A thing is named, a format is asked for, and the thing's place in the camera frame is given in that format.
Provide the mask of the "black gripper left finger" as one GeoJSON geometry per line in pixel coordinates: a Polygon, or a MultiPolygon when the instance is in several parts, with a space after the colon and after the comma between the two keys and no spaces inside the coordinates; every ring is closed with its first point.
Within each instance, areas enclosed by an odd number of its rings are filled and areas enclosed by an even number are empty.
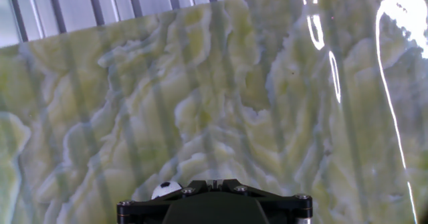
{"type": "Polygon", "coordinates": [[[165,181],[154,189],[149,201],[120,201],[116,205],[116,222],[144,223],[149,217],[164,217],[175,201],[213,190],[214,180],[192,181],[188,186],[165,181]]]}

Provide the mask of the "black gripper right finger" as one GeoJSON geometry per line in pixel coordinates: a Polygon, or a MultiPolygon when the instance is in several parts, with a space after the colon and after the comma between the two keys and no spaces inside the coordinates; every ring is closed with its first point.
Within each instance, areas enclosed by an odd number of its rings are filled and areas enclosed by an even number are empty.
{"type": "Polygon", "coordinates": [[[313,200],[308,194],[297,193],[281,196],[239,182],[237,179],[213,181],[213,190],[250,197],[256,200],[269,223],[279,223],[279,216],[285,223],[313,223],[313,200]]]}

